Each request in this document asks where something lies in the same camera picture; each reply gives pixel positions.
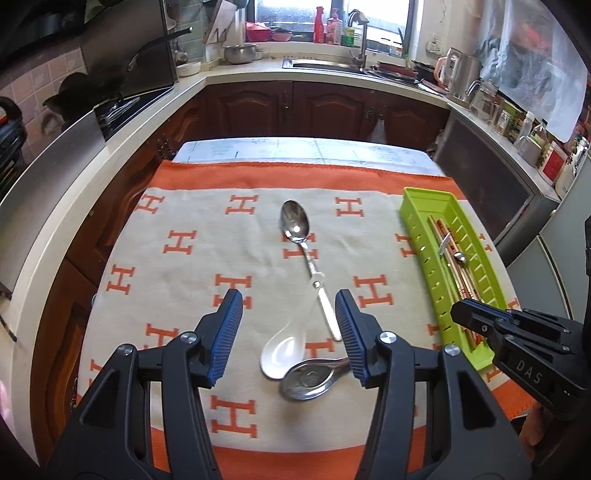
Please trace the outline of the right hand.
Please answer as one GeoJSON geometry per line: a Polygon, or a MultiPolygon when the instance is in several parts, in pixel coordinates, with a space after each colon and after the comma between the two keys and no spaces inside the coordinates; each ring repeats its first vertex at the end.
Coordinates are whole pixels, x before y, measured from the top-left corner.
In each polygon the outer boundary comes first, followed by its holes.
{"type": "Polygon", "coordinates": [[[520,442],[530,461],[534,460],[535,447],[542,441],[551,421],[551,413],[541,403],[535,402],[519,434],[520,442]]]}

